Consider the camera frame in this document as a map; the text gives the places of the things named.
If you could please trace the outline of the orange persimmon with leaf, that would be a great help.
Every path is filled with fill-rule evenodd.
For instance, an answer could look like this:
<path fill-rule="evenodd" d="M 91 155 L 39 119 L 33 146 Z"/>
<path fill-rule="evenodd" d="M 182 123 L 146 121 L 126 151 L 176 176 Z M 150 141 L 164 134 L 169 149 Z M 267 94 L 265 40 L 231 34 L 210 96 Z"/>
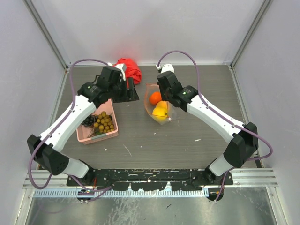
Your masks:
<path fill-rule="evenodd" d="M 155 91 L 149 96 L 149 103 L 151 105 L 157 105 L 160 101 L 162 101 L 162 96 L 159 91 Z"/>

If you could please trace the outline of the pink perforated plastic basket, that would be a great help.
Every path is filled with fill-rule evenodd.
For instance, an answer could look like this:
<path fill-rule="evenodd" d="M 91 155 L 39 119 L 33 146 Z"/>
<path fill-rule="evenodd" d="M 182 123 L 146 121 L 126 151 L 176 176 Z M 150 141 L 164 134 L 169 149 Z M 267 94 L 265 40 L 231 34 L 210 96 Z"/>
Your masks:
<path fill-rule="evenodd" d="M 112 120 L 115 125 L 115 130 L 110 133 L 94 135 L 93 127 L 85 127 L 82 124 L 76 129 L 77 140 L 83 144 L 91 144 L 108 138 L 118 136 L 118 125 L 113 109 L 113 102 L 109 99 L 106 103 L 102 104 L 98 109 L 96 109 L 91 115 L 100 114 L 102 111 L 106 111 L 108 114 L 112 115 Z"/>

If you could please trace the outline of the clear zip top bag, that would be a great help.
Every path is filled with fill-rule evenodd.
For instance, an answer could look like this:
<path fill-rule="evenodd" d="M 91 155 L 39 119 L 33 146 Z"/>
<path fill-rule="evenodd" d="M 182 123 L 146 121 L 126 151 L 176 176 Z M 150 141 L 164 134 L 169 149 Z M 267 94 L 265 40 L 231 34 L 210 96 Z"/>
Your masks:
<path fill-rule="evenodd" d="M 162 99 L 159 86 L 155 83 L 146 84 L 144 107 L 147 114 L 160 125 L 177 119 L 174 106 Z"/>

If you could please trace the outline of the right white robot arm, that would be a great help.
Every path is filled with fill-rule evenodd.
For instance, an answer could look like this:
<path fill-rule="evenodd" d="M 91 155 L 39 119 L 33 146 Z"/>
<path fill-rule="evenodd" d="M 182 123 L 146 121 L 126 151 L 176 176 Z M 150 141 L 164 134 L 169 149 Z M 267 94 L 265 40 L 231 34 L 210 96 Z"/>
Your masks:
<path fill-rule="evenodd" d="M 157 80 L 163 100 L 201 119 L 228 143 L 224 153 L 205 168 L 208 183 L 217 184 L 226 171 L 242 167 L 258 149 L 255 124 L 244 124 L 228 116 L 200 96 L 194 87 L 183 87 L 171 71 L 159 74 Z"/>

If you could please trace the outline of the dark purple grape bunch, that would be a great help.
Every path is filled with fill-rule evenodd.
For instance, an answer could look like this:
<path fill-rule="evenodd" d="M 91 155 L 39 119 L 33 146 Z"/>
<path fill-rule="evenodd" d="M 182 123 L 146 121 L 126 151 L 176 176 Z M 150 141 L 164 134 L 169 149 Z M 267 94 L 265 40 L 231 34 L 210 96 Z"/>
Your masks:
<path fill-rule="evenodd" d="M 93 126 L 93 124 L 97 121 L 94 115 L 89 115 L 81 124 L 85 127 Z"/>

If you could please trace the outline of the yellow pear fruit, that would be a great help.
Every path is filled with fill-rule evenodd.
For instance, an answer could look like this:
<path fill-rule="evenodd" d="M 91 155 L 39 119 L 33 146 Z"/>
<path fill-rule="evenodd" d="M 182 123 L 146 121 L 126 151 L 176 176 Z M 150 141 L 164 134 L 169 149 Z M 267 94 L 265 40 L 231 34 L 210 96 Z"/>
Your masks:
<path fill-rule="evenodd" d="M 168 119 L 168 112 L 167 112 L 167 110 L 165 110 L 163 108 L 155 107 L 152 111 L 152 116 L 156 121 L 162 122 L 162 121 Z"/>

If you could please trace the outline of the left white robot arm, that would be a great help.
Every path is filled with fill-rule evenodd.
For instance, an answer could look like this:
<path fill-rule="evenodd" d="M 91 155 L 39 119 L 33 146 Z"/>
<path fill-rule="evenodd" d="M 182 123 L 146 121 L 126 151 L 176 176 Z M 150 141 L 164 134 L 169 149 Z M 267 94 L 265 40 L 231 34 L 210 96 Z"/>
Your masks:
<path fill-rule="evenodd" d="M 83 84 L 71 105 L 46 131 L 28 138 L 33 160 L 52 175 L 73 175 L 82 185 L 90 185 L 94 180 L 92 168 L 61 151 L 81 123 L 108 100 L 119 103 L 139 99 L 133 78 L 127 79 L 125 70 L 123 63 L 105 66 L 96 81 Z"/>

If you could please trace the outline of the orange fruit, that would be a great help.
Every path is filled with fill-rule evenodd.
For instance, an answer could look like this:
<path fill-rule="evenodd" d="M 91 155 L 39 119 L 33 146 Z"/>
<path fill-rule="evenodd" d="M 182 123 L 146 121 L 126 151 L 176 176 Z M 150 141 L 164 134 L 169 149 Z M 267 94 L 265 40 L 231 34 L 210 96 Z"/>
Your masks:
<path fill-rule="evenodd" d="M 168 102 L 167 101 L 160 101 L 156 104 L 156 108 L 163 108 L 163 109 L 167 110 Z"/>

